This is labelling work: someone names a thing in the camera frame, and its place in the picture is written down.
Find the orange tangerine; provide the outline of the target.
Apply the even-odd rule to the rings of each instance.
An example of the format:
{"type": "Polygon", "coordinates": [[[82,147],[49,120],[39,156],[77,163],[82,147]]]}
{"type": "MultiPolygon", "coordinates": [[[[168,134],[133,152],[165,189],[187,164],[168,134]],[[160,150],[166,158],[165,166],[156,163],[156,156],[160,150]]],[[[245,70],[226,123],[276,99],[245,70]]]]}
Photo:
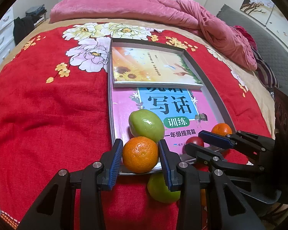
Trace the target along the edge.
{"type": "Polygon", "coordinates": [[[133,137],[123,147],[123,164],[133,173],[151,171],[158,163],[158,159],[157,144],[145,136],[133,137]]]}
{"type": "Polygon", "coordinates": [[[231,127],[225,123],[216,124],[211,132],[221,136],[231,135],[233,133],[231,127]]]}
{"type": "Polygon", "coordinates": [[[200,195],[201,195],[201,205],[203,207],[206,207],[206,192],[205,189],[200,190],[200,195]]]}

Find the grey cardboard tray box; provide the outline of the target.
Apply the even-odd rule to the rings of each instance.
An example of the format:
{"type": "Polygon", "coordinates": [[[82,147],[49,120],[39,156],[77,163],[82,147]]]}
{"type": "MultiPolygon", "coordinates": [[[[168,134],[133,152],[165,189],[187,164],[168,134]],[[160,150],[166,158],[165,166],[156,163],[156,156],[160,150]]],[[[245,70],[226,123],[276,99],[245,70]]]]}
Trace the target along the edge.
{"type": "Polygon", "coordinates": [[[108,101],[111,139],[127,142],[128,118],[137,110],[155,113],[164,138],[182,161],[185,142],[201,130],[233,121],[216,89],[184,49],[160,43],[113,39],[110,45],[108,101]]]}

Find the white drawer cabinet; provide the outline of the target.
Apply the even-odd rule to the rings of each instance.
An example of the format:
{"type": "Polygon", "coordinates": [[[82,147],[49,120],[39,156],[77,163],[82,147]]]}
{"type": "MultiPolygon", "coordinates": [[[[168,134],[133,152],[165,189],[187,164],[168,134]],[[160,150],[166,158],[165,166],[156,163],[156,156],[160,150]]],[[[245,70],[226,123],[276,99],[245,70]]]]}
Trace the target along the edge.
{"type": "Polygon", "coordinates": [[[14,15],[11,6],[0,20],[0,65],[15,47],[14,15]]]}

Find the black clothes pile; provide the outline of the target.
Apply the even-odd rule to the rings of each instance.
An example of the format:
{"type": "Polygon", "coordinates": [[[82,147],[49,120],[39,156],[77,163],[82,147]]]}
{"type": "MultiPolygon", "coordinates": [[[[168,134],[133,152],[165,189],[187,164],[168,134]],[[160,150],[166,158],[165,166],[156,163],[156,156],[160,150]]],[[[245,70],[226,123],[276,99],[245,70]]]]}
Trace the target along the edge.
{"type": "Polygon", "coordinates": [[[13,36],[15,45],[18,45],[31,31],[35,29],[32,16],[14,19],[13,36]]]}

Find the large red tomato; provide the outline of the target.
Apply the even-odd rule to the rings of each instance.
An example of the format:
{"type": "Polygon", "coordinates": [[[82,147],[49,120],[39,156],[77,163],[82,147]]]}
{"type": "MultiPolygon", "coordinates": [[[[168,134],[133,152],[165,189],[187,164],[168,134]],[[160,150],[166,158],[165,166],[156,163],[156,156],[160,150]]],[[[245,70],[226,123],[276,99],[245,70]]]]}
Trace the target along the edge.
{"type": "Polygon", "coordinates": [[[189,144],[189,143],[193,143],[193,144],[204,147],[204,141],[198,136],[192,136],[192,137],[188,138],[186,140],[185,144],[189,144]]]}

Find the pink chinese workbook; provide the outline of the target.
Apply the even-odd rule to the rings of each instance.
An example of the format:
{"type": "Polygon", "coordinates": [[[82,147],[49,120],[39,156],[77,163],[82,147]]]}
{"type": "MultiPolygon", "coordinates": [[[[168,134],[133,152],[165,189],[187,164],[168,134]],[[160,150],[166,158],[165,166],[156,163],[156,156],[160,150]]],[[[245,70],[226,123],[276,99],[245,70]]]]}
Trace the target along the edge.
{"type": "Polygon", "coordinates": [[[183,153],[188,138],[201,130],[210,131],[224,122],[214,100],[206,90],[174,88],[111,88],[109,93],[110,131],[112,140],[126,143],[132,134],[128,118],[133,111],[149,110],[163,122],[168,148],[179,154],[182,161],[195,159],[183,153]]]}

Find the tree wall painting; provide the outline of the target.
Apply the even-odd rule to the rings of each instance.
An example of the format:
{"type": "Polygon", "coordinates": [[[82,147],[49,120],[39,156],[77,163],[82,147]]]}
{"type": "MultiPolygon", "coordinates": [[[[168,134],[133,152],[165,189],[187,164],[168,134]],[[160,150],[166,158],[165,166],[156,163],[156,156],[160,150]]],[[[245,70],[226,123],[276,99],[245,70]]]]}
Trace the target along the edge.
{"type": "Polygon", "coordinates": [[[266,25],[273,12],[275,4],[272,0],[243,0],[240,11],[259,23],[266,25]]]}

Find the striped pillow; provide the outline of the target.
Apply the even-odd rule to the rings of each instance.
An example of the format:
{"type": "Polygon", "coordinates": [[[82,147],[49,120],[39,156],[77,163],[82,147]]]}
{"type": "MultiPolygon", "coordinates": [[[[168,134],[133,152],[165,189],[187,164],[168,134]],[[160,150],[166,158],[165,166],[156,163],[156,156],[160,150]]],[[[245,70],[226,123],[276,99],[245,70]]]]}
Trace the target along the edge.
{"type": "Polygon", "coordinates": [[[253,47],[251,48],[253,51],[254,58],[257,62],[257,69],[256,74],[263,86],[267,90],[271,90],[274,87],[279,87],[279,82],[273,72],[273,70],[270,68],[270,66],[263,60],[261,55],[256,51],[253,47]]]}

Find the red floral blanket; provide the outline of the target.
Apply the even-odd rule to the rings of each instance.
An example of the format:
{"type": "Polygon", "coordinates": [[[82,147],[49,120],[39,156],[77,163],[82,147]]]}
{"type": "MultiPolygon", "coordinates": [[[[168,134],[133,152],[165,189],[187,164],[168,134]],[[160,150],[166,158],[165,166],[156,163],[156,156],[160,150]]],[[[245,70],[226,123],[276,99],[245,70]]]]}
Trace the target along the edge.
{"type": "MultiPolygon", "coordinates": [[[[108,75],[70,64],[72,25],[27,41],[0,72],[0,218],[16,229],[62,168],[85,168],[111,147],[108,75]]],[[[176,32],[145,26],[144,38],[186,49],[212,81],[239,130],[270,136],[256,99],[213,50],[176,32]]]]}

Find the sunflower cover book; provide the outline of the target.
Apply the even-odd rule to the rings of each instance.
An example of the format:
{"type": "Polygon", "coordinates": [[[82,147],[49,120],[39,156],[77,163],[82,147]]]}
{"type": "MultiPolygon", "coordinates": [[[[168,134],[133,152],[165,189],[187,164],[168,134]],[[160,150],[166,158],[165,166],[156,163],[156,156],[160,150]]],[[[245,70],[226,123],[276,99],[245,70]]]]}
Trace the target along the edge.
{"type": "Polygon", "coordinates": [[[180,53],[119,47],[112,48],[113,85],[201,89],[203,83],[180,53]]]}

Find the grey padded headboard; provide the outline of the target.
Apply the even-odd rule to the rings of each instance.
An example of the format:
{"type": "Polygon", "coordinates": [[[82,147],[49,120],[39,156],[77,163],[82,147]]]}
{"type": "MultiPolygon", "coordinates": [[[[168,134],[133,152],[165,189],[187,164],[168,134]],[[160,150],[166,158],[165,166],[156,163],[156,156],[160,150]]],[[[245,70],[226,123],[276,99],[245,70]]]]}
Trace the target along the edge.
{"type": "Polygon", "coordinates": [[[288,90],[288,51],[283,44],[254,20],[226,4],[216,16],[229,26],[239,25],[246,29],[254,38],[259,54],[274,72],[280,87],[288,90]]]}

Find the pink quilt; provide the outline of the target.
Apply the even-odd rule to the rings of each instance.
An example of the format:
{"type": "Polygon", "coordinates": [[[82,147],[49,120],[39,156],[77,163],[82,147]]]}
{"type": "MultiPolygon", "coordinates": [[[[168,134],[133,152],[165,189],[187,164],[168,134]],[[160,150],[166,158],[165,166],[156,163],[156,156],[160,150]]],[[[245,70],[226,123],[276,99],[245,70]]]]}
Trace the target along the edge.
{"type": "Polygon", "coordinates": [[[180,27],[204,38],[241,67],[257,69],[242,33],[193,0],[63,0],[50,13],[51,23],[88,18],[135,19],[180,27]]]}

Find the green fruit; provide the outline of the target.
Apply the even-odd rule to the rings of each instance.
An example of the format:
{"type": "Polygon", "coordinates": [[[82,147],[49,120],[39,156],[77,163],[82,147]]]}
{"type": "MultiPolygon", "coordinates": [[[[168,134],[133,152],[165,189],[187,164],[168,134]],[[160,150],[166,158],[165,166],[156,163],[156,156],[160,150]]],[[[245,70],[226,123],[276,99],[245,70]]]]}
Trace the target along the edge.
{"type": "Polygon", "coordinates": [[[158,143],[164,138],[164,125],[158,115],[155,113],[141,109],[133,111],[128,119],[129,129],[134,137],[145,136],[158,143]]]}
{"type": "Polygon", "coordinates": [[[153,173],[147,184],[150,196],[161,203],[172,204],[180,199],[180,191],[171,192],[165,184],[163,174],[153,173]]]}

